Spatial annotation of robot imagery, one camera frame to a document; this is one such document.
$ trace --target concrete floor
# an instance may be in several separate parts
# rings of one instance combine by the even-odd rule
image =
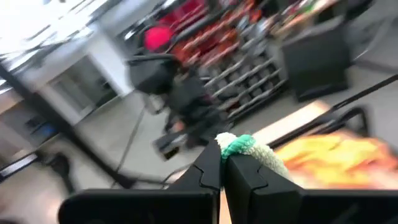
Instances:
[[[386,45],[398,48],[392,38],[385,39],[380,47],[385,48]],[[396,63],[398,58],[396,52],[398,50],[390,51],[391,54],[388,58]],[[379,54],[379,51],[371,52],[367,57],[375,57],[373,54]],[[349,90],[324,96],[320,99],[332,105],[392,75],[359,67],[350,68],[348,74],[351,82]],[[398,130],[398,119],[396,119],[398,113],[397,98],[398,83],[393,83],[352,104],[367,105],[373,134],[395,146],[398,146],[398,138],[396,138],[396,131]],[[271,105],[238,124],[232,132],[235,134],[254,133],[307,103],[309,102],[297,103],[289,93],[286,93]],[[96,111],[82,121],[76,129],[95,146],[99,154],[116,165],[126,148],[127,140],[137,122],[141,108],[140,97],[133,93]],[[165,117],[165,113],[152,116],[145,112],[122,170],[164,178],[173,170],[195,160],[201,152],[200,149],[181,152],[169,161],[164,161],[154,150],[152,142],[161,135]],[[111,181],[66,140],[60,138],[51,142],[46,148],[52,151],[63,151],[70,156],[73,163],[72,176],[79,189],[107,189],[111,185]],[[11,195],[17,195],[18,192],[24,190],[28,193],[35,193],[26,193],[23,197],[18,197],[19,200],[11,197]],[[64,196],[66,196],[65,191],[60,186],[57,177],[50,174],[49,170],[30,167],[0,185],[0,209],[2,209],[0,217],[16,218],[22,220],[23,223],[54,224],[56,223],[55,211],[59,201]],[[42,206],[43,209],[39,208],[38,205],[44,203],[48,207]]]

